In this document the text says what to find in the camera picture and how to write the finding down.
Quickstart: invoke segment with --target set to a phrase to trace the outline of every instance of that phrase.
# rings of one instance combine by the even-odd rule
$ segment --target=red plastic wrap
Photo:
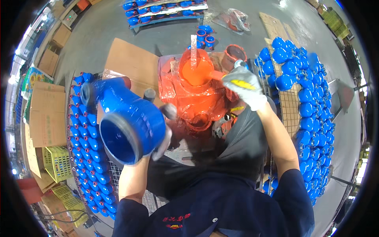
[[[204,131],[213,121],[220,120],[236,102],[238,96],[225,88],[219,80],[210,80],[205,85],[191,86],[179,78],[179,62],[162,62],[159,74],[159,96],[162,102],[172,103],[192,131]]]

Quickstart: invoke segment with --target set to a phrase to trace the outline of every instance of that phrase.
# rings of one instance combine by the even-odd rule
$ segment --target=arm
[[[278,168],[278,178],[290,169],[299,168],[298,154],[290,135],[268,102],[259,110],[258,116],[265,130],[268,146]]]
[[[119,200],[126,198],[142,204],[147,185],[147,168],[150,155],[142,157],[135,165],[124,165],[119,179]]]

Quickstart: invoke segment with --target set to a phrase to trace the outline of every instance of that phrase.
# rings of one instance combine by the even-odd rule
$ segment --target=white work glove
[[[173,104],[165,104],[159,107],[163,116],[168,118],[169,120],[175,120],[177,115],[177,109]],[[166,125],[166,134],[164,135],[164,139],[162,143],[154,149],[151,153],[151,159],[154,161],[159,160],[163,156],[163,153],[167,150],[170,145],[172,137],[172,130],[169,126]]]
[[[236,92],[252,111],[263,108],[267,102],[258,80],[255,74],[242,66],[236,67],[222,78],[224,86]]]

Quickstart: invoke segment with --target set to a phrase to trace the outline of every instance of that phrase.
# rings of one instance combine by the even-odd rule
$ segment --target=electrical control box
[[[72,23],[75,21],[77,17],[78,17],[78,14],[76,14],[73,10],[71,10],[63,19],[63,22],[66,23],[69,27],[71,27]]]

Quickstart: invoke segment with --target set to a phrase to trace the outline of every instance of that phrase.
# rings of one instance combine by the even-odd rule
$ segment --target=plastic bag
[[[245,13],[229,8],[227,12],[218,14],[212,21],[242,35],[244,31],[250,31],[250,23],[247,22],[247,18],[248,15]]]
[[[178,116],[185,121],[189,132],[201,132],[208,129],[213,121],[218,121],[237,103],[238,96],[222,85],[221,81],[212,80],[204,86],[185,86],[176,72],[172,75],[170,63],[175,60],[158,61],[159,97],[164,103],[172,103],[177,108]]]
[[[36,67],[30,67],[22,84],[21,96],[25,100],[29,99],[36,81],[53,83],[53,79],[50,76],[44,74]]]

